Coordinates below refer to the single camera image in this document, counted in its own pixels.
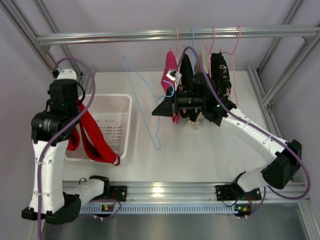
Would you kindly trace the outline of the pink hanger with pink trousers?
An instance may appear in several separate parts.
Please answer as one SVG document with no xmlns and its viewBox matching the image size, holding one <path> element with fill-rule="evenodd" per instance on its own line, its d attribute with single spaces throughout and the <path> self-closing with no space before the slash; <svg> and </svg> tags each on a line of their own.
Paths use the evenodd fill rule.
<svg viewBox="0 0 320 240">
<path fill-rule="evenodd" d="M 176 31 L 176 47 L 175 47 L 175 50 L 173 50 L 172 48 L 170 48 L 169 50 L 175 56 L 175 61 L 178 62 L 179 61 L 179 41 L 180 41 L 179 28 L 176 27 L 175 31 Z"/>
</svg>

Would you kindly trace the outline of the pink plastic hanger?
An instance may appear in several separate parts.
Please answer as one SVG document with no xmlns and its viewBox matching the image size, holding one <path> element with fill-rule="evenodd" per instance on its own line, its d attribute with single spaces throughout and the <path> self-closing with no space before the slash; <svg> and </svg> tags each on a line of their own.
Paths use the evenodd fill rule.
<svg viewBox="0 0 320 240">
<path fill-rule="evenodd" d="M 211 58 L 212 58 L 213 46 L 214 46 L 214 43 L 215 43 L 215 40 L 216 40 L 216 34 L 217 34 L 217 29 L 216 29 L 215 25 L 212 26 L 212 32 L 213 32 L 213 34 L 212 34 L 212 43 L 211 43 L 210 47 L 208 47 L 205 39 L 202 40 L 202 44 L 205 47 L 205 49 L 207 50 L 207 53 L 208 53 L 208 56 L 209 56 L 208 73 L 209 73 L 210 77 L 211 77 L 211 73 L 212 73 Z"/>
</svg>

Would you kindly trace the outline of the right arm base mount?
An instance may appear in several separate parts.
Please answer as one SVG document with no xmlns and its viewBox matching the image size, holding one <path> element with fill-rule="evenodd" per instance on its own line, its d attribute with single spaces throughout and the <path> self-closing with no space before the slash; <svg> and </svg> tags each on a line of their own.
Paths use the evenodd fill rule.
<svg viewBox="0 0 320 240">
<path fill-rule="evenodd" d="M 253 201 L 262 200 L 262 194 L 259 188 L 255 188 L 249 192 L 245 192 L 238 185 L 223 184 L 216 185 L 215 192 L 218 201 L 248 201 L 249 197 Z"/>
</svg>

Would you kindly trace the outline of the aluminium frame post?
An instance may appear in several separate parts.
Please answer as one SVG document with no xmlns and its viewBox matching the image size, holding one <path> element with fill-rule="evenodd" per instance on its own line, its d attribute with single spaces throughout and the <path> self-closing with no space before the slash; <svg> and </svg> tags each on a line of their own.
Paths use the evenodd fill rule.
<svg viewBox="0 0 320 240">
<path fill-rule="evenodd" d="M 320 180 L 320 36 L 277 40 L 268 60 L 248 66 L 266 125 L 303 145 L 313 184 Z"/>
</svg>

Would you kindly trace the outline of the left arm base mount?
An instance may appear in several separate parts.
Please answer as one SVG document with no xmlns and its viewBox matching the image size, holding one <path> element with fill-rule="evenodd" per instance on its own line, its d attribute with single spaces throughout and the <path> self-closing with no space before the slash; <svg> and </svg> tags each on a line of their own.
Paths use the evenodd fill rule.
<svg viewBox="0 0 320 240">
<path fill-rule="evenodd" d="M 127 201 L 127 190 L 126 185 L 112 185 L 108 194 L 109 199 L 114 199 L 119 202 Z"/>
</svg>

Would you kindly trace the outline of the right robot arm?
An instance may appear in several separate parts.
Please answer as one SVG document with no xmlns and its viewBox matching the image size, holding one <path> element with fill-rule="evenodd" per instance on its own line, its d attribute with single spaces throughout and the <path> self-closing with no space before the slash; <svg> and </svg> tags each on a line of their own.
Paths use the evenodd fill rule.
<svg viewBox="0 0 320 240">
<path fill-rule="evenodd" d="M 202 114 L 205 119 L 228 130 L 249 145 L 263 163 L 253 170 L 241 171 L 230 184 L 237 197 L 254 189 L 271 187 L 282 190 L 300 169 L 302 144 L 286 141 L 260 128 L 245 116 L 227 96 L 213 94 L 215 82 L 202 73 L 182 74 L 181 85 L 170 96 L 172 113 L 186 108 L 191 120 Z"/>
</svg>

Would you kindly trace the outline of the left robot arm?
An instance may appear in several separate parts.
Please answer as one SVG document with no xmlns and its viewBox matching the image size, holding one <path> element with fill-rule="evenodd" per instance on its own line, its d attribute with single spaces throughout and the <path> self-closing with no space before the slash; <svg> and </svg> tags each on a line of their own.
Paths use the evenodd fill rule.
<svg viewBox="0 0 320 240">
<path fill-rule="evenodd" d="M 81 85 L 72 69 L 54 70 L 49 99 L 31 121 L 34 151 L 34 186 L 29 205 L 22 210 L 25 220 L 63 225 L 73 222 L 81 207 L 92 200 L 115 201 L 109 178 L 93 175 L 69 192 L 63 191 L 66 151 L 79 147 L 89 159 L 118 166 L 120 156 L 110 147 L 79 95 Z"/>
</svg>

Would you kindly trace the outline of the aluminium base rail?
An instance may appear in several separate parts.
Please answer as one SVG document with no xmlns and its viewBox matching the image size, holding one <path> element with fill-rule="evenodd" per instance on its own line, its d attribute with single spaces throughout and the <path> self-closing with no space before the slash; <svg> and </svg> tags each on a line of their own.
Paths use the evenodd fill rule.
<svg viewBox="0 0 320 240">
<path fill-rule="evenodd" d="M 112 186 L 126 186 L 129 203 L 218 203 L 216 185 L 219 182 L 111 182 Z M 69 191 L 79 185 L 78 181 L 64 181 L 63 190 Z M 282 190 L 275 190 L 286 197 L 302 195 L 306 186 L 302 182 L 289 182 Z M 307 195 L 298 200 L 282 198 L 266 187 L 265 203 L 289 203 L 309 201 Z"/>
</svg>

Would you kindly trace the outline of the aluminium hanging rail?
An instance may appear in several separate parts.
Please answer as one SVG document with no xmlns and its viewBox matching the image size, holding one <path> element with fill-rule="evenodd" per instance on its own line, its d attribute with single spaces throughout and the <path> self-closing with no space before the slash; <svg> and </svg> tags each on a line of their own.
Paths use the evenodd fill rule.
<svg viewBox="0 0 320 240">
<path fill-rule="evenodd" d="M 314 37 L 319 24 L 50 33 L 37 36 L 41 46 L 205 39 Z"/>
</svg>

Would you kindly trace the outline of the white plastic basket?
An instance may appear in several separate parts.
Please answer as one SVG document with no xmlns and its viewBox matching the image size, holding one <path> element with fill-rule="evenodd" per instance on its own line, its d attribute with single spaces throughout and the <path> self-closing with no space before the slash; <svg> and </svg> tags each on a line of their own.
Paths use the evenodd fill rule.
<svg viewBox="0 0 320 240">
<path fill-rule="evenodd" d="M 132 113 L 131 96 L 127 94 L 96 94 L 88 112 L 99 126 L 105 141 L 120 156 L 121 161 L 126 156 L 128 148 Z M 65 159 L 93 162 L 86 155 L 82 146 L 75 151 L 67 150 Z"/>
</svg>

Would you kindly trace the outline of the black white patterned trousers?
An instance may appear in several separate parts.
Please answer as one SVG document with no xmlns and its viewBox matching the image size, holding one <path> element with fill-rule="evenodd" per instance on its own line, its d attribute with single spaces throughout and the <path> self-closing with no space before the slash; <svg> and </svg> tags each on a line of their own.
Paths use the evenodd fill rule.
<svg viewBox="0 0 320 240">
<path fill-rule="evenodd" d="M 232 84 L 227 62 L 221 52 L 211 54 L 210 69 L 210 78 L 214 80 L 216 94 L 219 97 L 227 96 Z"/>
</svg>

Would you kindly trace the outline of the red trousers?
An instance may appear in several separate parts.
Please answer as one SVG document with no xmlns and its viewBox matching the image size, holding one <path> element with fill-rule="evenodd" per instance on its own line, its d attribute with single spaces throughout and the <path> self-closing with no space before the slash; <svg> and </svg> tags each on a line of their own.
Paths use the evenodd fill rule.
<svg viewBox="0 0 320 240">
<path fill-rule="evenodd" d="M 120 156 L 115 153 L 106 142 L 102 131 L 89 111 L 79 120 L 79 130 L 72 130 L 68 140 L 68 151 L 76 151 L 83 147 L 87 157 L 95 162 L 109 163 L 118 166 L 121 163 Z"/>
</svg>

